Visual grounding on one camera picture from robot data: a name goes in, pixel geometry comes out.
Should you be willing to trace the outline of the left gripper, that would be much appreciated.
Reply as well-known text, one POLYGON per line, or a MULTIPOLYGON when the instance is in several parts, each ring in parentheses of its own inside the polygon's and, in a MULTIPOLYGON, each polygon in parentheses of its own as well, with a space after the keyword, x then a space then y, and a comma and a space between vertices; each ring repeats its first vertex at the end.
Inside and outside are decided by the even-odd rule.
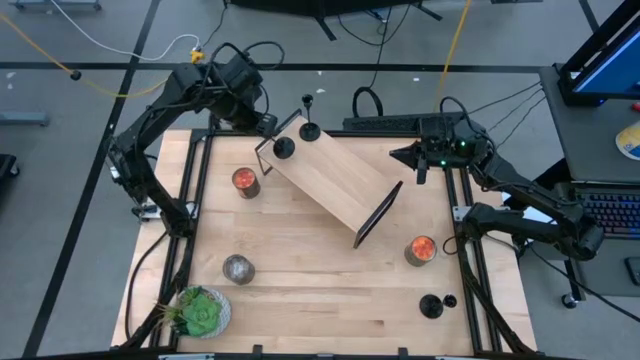
POLYGON ((272 114, 265 114, 262 119, 251 107, 240 100, 234 100, 224 120, 234 131, 255 134, 259 124, 259 135, 269 136, 274 133, 278 118, 272 114))

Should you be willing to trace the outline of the small black device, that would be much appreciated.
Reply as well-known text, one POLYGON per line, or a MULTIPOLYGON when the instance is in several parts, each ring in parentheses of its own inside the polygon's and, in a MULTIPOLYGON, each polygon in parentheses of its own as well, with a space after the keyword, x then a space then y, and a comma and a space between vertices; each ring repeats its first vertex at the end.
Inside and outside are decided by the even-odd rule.
POLYGON ((640 287, 640 257, 628 257, 624 263, 631 282, 640 287))

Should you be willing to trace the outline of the computer monitor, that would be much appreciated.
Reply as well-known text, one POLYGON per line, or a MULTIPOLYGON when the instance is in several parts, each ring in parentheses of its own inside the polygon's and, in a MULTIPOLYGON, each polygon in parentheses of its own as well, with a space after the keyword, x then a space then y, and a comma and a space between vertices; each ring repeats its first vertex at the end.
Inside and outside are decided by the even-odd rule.
POLYGON ((558 70, 568 106, 640 100, 640 0, 623 0, 558 70))

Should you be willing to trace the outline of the white yellow blue disc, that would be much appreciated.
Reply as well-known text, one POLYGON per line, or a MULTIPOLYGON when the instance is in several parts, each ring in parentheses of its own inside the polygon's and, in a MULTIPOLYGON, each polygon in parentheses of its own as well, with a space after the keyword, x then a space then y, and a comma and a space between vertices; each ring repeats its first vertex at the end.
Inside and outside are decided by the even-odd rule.
POLYGON ((640 161, 640 120, 620 131, 615 137, 615 144, 624 156, 640 161))

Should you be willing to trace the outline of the backlit computer keyboard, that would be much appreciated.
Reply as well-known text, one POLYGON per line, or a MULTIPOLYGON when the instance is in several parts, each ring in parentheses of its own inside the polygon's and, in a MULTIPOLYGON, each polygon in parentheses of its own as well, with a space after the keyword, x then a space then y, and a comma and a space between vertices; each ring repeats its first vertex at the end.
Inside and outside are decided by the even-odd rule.
POLYGON ((582 199, 606 237, 640 239, 640 195, 585 193, 582 199))

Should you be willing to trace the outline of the black candle stick holder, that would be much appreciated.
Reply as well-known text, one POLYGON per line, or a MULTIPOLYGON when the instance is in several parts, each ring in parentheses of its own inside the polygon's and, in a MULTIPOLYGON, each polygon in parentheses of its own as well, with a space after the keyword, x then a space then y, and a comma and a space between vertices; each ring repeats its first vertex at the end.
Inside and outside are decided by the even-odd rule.
POLYGON ((437 319, 443 314, 445 308, 455 308, 456 306, 457 298, 453 294, 447 294, 443 298, 427 294, 419 301, 421 314, 429 319, 437 319))
POLYGON ((320 137, 321 129, 318 124, 311 119, 311 106, 313 104, 313 96, 304 94, 301 98, 304 108, 306 109, 306 122, 299 128, 299 136, 302 140, 313 142, 320 137))
POLYGON ((273 153, 278 159, 288 159, 294 152, 295 142, 289 137, 280 137, 273 144, 273 153))

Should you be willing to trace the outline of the long black power strip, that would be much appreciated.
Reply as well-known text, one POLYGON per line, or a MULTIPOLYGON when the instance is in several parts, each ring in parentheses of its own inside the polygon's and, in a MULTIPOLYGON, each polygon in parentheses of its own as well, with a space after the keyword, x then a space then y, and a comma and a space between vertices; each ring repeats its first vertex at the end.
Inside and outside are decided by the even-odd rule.
POLYGON ((409 114, 374 117, 353 117, 343 120, 343 129, 347 131, 398 131, 417 132, 423 123, 442 119, 438 114, 409 114))

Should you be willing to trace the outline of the grey desk cart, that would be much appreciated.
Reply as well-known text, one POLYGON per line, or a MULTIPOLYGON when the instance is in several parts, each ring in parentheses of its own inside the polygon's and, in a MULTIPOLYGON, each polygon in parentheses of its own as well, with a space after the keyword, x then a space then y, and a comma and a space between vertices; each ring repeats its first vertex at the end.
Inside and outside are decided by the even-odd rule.
MULTIPOLYGON (((546 101, 561 143, 576 194, 615 193, 640 195, 640 161, 624 156, 616 135, 640 120, 630 100, 607 100, 597 107, 570 107, 558 88, 555 68, 539 70, 546 101)), ((596 257, 576 261, 578 280, 602 295, 640 297, 624 260, 640 257, 640 239, 605 236, 596 257)))

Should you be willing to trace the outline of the tin can with orange top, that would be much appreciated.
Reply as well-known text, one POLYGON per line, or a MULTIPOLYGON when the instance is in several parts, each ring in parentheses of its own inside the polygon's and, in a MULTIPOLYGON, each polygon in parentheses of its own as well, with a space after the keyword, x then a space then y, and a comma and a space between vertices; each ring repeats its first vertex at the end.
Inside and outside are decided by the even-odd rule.
POLYGON ((261 190, 257 175, 248 167, 237 169, 232 175, 232 183, 244 199, 255 198, 261 190))

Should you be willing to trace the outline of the black floor object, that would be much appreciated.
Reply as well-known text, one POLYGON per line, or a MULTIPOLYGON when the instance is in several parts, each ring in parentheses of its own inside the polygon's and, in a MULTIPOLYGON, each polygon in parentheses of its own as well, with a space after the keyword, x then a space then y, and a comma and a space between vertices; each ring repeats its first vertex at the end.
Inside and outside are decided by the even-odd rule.
POLYGON ((19 174, 17 158, 11 154, 0 154, 0 181, 17 177, 19 174))

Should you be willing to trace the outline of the green succulent in pot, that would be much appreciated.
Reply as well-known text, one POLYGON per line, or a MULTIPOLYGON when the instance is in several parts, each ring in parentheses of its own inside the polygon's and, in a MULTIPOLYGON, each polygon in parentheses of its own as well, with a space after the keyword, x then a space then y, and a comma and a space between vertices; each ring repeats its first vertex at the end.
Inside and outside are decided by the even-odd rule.
POLYGON ((220 291, 204 286, 184 289, 169 305, 159 304, 160 323, 176 335, 208 339, 221 335, 229 326, 232 306, 220 291))

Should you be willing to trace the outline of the black aluminium table frame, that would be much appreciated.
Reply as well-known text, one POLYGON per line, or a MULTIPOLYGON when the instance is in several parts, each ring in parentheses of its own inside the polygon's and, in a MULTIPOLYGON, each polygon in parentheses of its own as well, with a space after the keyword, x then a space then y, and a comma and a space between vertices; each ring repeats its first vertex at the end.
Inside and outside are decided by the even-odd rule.
POLYGON ((172 194, 202 195, 189 273, 193 285, 225 295, 229 326, 210 339, 181 338, 181 351, 247 353, 470 355, 504 349, 480 307, 468 307, 454 254, 451 209, 471 200, 498 204, 459 173, 433 169, 425 184, 392 159, 408 137, 337 131, 334 138, 392 182, 403 186, 387 214, 354 248, 355 234, 278 173, 261 176, 260 194, 243 199, 231 182, 241 167, 256 168, 257 139, 218 133, 205 145, 193 130, 167 131, 156 174, 172 194), (436 257, 410 265, 405 247, 428 236, 436 257), (253 280, 236 285, 223 275, 226 258, 240 254, 255 267, 253 280), (455 308, 437 319, 423 316, 420 299, 453 294, 455 308))

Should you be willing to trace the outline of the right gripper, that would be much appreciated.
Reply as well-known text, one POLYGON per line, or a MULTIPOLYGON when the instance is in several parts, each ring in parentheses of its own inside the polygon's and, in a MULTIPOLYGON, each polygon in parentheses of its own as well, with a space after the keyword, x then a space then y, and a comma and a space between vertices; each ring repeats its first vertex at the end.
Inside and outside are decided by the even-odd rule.
POLYGON ((391 150, 389 155, 407 167, 416 169, 416 182, 425 183, 431 166, 446 166, 450 144, 450 136, 446 130, 424 130, 420 141, 391 150))

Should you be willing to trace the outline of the orange candle glass jar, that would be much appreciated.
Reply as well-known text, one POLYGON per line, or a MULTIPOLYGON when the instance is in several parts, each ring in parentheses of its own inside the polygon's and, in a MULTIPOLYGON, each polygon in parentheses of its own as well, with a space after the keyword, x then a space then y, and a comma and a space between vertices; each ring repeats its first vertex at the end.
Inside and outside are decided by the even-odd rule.
POLYGON ((422 267, 433 260, 437 254, 437 246, 428 236, 417 236, 404 250, 405 260, 414 267, 422 267))

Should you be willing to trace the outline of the grey metal bar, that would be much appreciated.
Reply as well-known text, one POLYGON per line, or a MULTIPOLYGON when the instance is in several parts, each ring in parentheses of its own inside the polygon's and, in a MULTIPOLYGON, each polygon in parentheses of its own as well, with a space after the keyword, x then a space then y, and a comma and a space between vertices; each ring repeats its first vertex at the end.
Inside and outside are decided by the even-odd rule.
POLYGON ((19 11, 56 10, 102 10, 100 0, 7 0, 8 4, 19 11))
POLYGON ((0 125, 35 125, 46 127, 49 118, 43 112, 0 111, 0 125))

